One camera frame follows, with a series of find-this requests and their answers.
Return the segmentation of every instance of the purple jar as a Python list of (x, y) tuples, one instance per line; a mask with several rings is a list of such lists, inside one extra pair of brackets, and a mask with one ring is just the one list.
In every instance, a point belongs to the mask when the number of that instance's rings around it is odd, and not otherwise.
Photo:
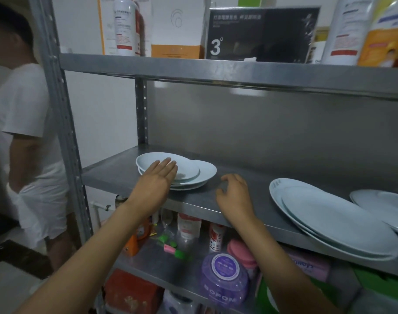
[(247, 270), (227, 253), (208, 254), (202, 262), (201, 287), (204, 295), (218, 305), (241, 304), (248, 292)]

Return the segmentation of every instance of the man's arm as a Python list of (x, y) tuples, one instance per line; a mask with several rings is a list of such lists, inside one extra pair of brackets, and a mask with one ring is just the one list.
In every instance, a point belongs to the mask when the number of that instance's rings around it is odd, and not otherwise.
[(154, 162), (128, 200), (15, 314), (88, 313), (125, 243), (165, 202), (177, 173), (175, 162)]
[(40, 138), (13, 134), (10, 145), (10, 188), (19, 193), (36, 176), (40, 161)]
[(255, 215), (247, 183), (238, 174), (222, 177), (228, 190), (217, 190), (223, 215), (235, 227), (253, 253), (279, 312), (337, 314), (339, 310), (311, 283), (283, 251)]

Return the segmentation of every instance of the number 3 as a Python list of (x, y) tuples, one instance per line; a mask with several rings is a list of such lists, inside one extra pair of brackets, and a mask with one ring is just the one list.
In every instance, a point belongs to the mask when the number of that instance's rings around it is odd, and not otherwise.
[(218, 55), (221, 52), (221, 49), (219, 48), (219, 45), (221, 45), (221, 41), (218, 39), (214, 39), (212, 41), (212, 45), (215, 45), (213, 50), (211, 50), (212, 55)]

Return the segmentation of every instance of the black box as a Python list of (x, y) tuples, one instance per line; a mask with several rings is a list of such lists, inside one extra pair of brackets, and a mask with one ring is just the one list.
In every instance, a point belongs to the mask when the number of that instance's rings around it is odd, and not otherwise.
[(319, 7), (211, 9), (206, 59), (305, 63)]

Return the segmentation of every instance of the stack of plates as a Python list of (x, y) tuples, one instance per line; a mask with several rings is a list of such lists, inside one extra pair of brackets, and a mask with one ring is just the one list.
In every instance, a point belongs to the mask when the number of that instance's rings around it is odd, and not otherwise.
[(217, 173), (215, 165), (198, 160), (190, 160), (177, 154), (165, 152), (150, 152), (139, 155), (136, 165), (139, 174), (144, 174), (147, 168), (156, 160), (164, 161), (170, 157), (177, 162), (177, 175), (171, 184), (171, 190), (193, 190), (207, 183)]
[(398, 232), (398, 194), (381, 190), (356, 190), (350, 199)]
[(368, 211), (310, 184), (288, 178), (270, 183), (281, 211), (318, 242), (360, 259), (398, 257), (398, 236)]

